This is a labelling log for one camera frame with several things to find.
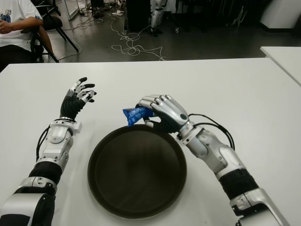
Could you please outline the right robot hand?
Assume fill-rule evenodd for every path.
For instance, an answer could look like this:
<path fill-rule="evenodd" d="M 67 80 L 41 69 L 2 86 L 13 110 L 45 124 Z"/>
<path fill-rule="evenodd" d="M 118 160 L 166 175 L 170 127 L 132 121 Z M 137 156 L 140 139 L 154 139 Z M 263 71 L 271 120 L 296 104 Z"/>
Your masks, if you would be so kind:
<path fill-rule="evenodd" d="M 149 116 L 143 118 L 145 125 L 165 133 L 179 132 L 189 121 L 188 113 L 170 95 L 144 96 L 137 104 L 153 111 L 160 122 L 155 122 Z"/>

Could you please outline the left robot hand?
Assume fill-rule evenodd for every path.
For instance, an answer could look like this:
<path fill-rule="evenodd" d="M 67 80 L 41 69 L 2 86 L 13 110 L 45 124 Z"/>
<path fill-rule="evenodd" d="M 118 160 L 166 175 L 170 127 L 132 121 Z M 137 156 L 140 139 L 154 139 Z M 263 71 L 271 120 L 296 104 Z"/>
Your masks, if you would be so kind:
<path fill-rule="evenodd" d="M 97 92 L 93 90 L 94 87 L 95 84 L 87 83 L 87 77 L 80 78 L 71 85 L 61 104 L 60 118 L 69 118 L 75 121 L 86 103 L 95 101 L 94 96 Z"/>

